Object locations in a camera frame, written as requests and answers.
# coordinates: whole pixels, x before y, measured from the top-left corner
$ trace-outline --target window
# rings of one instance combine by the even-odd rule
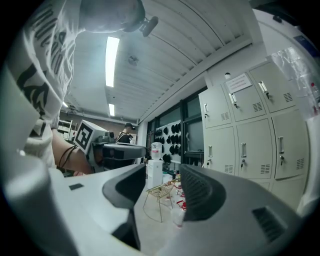
[[[200,100],[198,96],[186,103],[186,117],[189,118],[195,115],[201,115]]]
[[[180,119],[181,119],[180,107],[177,107],[176,109],[170,111],[169,113],[161,116],[159,118],[159,125],[157,127],[165,126],[167,124],[178,121]]]

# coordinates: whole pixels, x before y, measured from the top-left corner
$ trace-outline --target ceiling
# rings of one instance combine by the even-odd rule
[[[195,66],[247,31],[228,0],[142,2],[147,18],[159,18],[149,37],[140,31],[83,32],[77,37],[74,75],[65,98],[74,112],[136,123]],[[107,87],[105,79],[108,36],[120,38],[114,87]],[[109,103],[115,105],[115,116],[110,116]]]

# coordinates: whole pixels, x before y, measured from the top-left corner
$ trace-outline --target red object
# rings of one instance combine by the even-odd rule
[[[184,211],[187,210],[187,204],[186,204],[185,201],[181,200],[181,201],[179,201],[179,202],[176,202],[176,204],[177,204],[180,208],[182,208],[182,210],[184,210]]]

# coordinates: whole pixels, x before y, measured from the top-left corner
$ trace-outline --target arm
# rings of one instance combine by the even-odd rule
[[[56,129],[52,129],[52,151],[54,156],[54,162],[57,166],[59,166],[59,161],[63,153],[72,146],[73,145],[66,142],[58,134],[58,131]],[[66,161],[66,158],[70,150],[66,154],[64,154],[61,160],[61,165]],[[91,166],[89,165],[85,154],[80,150],[80,148],[76,148],[75,150],[72,151],[68,161],[64,165],[64,168],[81,172],[84,174],[92,173]]]

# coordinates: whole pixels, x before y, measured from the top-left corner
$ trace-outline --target plastic container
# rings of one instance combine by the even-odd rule
[[[151,144],[151,158],[153,160],[160,160],[162,155],[162,144],[161,142],[154,142]]]

